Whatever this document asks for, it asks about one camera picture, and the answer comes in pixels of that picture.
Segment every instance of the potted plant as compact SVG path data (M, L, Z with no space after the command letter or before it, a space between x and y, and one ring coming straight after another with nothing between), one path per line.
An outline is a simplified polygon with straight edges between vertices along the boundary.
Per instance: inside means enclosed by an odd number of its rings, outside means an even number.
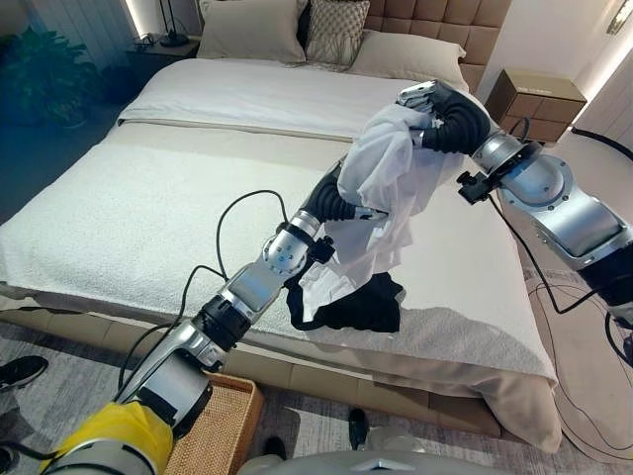
M29 27L2 42L0 84L33 119L78 127L90 102L101 95L101 79L92 62L79 61L85 45L71 46L57 32L38 34Z

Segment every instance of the rattan basket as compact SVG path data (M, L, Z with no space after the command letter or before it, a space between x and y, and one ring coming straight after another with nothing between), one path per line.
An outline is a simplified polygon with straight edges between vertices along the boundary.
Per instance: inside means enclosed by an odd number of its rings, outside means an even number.
M263 397L246 379L214 374L211 380L211 401L176 443L166 475L233 475L245 461Z

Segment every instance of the wooden nightstand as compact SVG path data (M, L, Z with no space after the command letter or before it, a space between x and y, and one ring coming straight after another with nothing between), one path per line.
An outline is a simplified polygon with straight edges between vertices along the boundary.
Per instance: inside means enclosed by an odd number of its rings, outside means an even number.
M528 138L555 142L587 99L564 77L504 69L486 103L491 117L505 131L523 117L530 118ZM520 136L522 124L514 134Z
M182 47L163 47L156 42L147 47L133 45L126 49L126 55L136 79L140 85L144 86L151 76L163 67L181 59L196 57L199 46L198 40L191 39Z

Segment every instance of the tufted headboard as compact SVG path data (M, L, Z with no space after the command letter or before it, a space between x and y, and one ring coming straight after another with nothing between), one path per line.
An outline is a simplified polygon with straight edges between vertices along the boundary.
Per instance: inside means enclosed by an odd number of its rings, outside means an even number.
M457 43L460 63L475 93L511 0L371 0L365 28Z

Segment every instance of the person's foot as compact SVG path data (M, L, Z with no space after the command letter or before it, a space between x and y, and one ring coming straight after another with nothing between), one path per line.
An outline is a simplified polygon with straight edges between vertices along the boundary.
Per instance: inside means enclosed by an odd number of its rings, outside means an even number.
M0 447L0 475L9 473L18 463L18 454L9 448Z
M0 392L10 388L22 388L48 368L48 361L41 356L23 356L0 366Z
M365 445L367 439L367 433L369 433L369 421L362 409L353 409L349 413L349 443L352 445L352 450L362 449L362 445Z
M282 460L286 460L286 445L277 436L270 437L264 443L264 455L277 455Z

